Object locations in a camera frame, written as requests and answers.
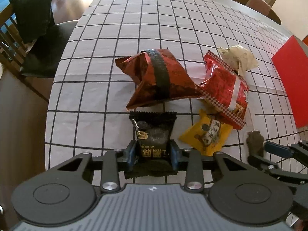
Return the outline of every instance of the red snack package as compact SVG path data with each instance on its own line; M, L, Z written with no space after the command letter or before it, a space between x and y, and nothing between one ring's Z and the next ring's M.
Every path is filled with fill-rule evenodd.
M148 49L116 59L115 64L138 85L127 109L202 96L199 87L167 49Z
M248 104L249 87L246 81L211 51L206 53L204 61L206 76L204 82L198 84L203 99L215 106L221 122L234 129L242 129Z

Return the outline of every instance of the ribbed gray surface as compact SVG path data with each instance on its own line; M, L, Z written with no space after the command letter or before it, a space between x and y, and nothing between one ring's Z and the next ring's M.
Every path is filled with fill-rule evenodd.
M76 223L43 228L22 222L16 231L290 231L283 222L270 227L245 227L215 213L200 194L177 184L128 184L122 192L102 197L97 207Z

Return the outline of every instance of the beige snack package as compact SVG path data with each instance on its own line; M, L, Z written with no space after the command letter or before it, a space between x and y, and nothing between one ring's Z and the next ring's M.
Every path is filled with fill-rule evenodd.
M219 54L224 62L244 76L245 71L258 67L258 61L252 52L241 45L235 45L227 49L219 48Z

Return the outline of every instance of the brown snack package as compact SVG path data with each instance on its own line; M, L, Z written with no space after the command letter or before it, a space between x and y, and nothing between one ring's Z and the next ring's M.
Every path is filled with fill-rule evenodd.
M126 108L202 96L200 89L167 49L148 49L115 60L123 73L138 85Z

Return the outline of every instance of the white logo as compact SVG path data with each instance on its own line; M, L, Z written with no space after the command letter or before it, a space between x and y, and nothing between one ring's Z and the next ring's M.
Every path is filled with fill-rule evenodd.
M152 187L149 187L149 188L148 188L148 190L150 190L150 191L152 191L152 192L154 192L156 189L157 189L157 187L155 187L155 186L152 186Z

